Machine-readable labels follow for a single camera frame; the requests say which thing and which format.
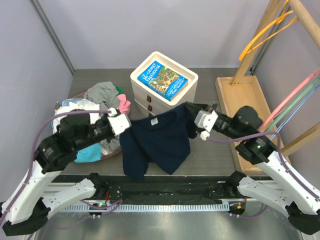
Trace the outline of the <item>navy blue t shirt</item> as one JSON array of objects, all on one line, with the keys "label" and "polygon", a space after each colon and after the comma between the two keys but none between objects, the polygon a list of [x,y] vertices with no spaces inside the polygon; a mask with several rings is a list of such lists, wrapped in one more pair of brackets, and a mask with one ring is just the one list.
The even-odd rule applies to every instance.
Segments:
[{"label": "navy blue t shirt", "polygon": [[149,163],[173,174],[191,153],[190,139],[197,137],[192,114],[185,104],[156,116],[133,120],[119,137],[126,176],[142,182]]}]

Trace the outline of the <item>yellow hanger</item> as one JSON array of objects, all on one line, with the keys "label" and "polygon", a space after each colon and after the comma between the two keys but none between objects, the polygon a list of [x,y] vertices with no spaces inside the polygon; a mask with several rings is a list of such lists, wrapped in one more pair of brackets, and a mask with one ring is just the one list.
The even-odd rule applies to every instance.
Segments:
[{"label": "yellow hanger", "polygon": [[243,58],[251,53],[253,50],[257,49],[258,47],[260,47],[262,44],[264,44],[265,42],[267,42],[268,40],[270,40],[271,38],[273,38],[274,36],[276,36],[277,34],[279,34],[280,32],[284,31],[285,29],[287,29],[288,27],[290,27],[291,25],[293,25],[297,20],[297,16],[295,15],[292,20],[284,27],[282,27],[281,29],[277,30],[276,32],[272,33],[270,36],[268,36],[267,38],[265,38],[264,40],[258,42],[258,39],[265,33],[267,33],[267,31],[271,28],[274,27],[276,25],[279,25],[280,23],[282,23],[287,16],[291,15],[294,13],[293,10],[287,10],[286,7],[289,3],[289,0],[285,0],[282,6],[282,12],[280,13],[280,15],[278,17],[276,17],[273,21],[271,21],[269,24],[267,24],[261,31],[259,31],[254,37],[253,39],[247,44],[247,46],[243,49],[243,51],[241,52],[241,54],[238,57],[239,61],[242,61]]}]

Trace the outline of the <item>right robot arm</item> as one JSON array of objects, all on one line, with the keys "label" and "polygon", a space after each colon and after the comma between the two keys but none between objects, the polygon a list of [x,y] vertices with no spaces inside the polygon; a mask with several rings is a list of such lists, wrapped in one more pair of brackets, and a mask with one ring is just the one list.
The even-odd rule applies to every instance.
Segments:
[{"label": "right robot arm", "polygon": [[233,117],[216,111],[215,105],[185,103],[200,138],[211,141],[212,130],[237,142],[235,150],[280,186],[276,190],[235,171],[225,182],[226,193],[256,199],[277,210],[300,232],[313,235],[320,230],[320,191],[284,158],[280,145],[269,138],[273,132],[259,132],[262,120],[251,106],[241,107]]}]

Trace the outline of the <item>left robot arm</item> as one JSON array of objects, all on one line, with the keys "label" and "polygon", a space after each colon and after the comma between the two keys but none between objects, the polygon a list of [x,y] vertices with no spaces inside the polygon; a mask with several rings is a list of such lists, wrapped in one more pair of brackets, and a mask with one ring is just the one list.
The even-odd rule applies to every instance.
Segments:
[{"label": "left robot arm", "polygon": [[107,110],[94,124],[90,111],[63,114],[57,132],[43,139],[31,156],[31,166],[11,197],[0,204],[0,223],[6,236],[30,235],[65,207],[89,198],[105,197],[108,185],[97,173],[52,195],[43,196],[47,186],[72,163],[78,151],[102,140],[112,140],[130,127],[118,110]]}]

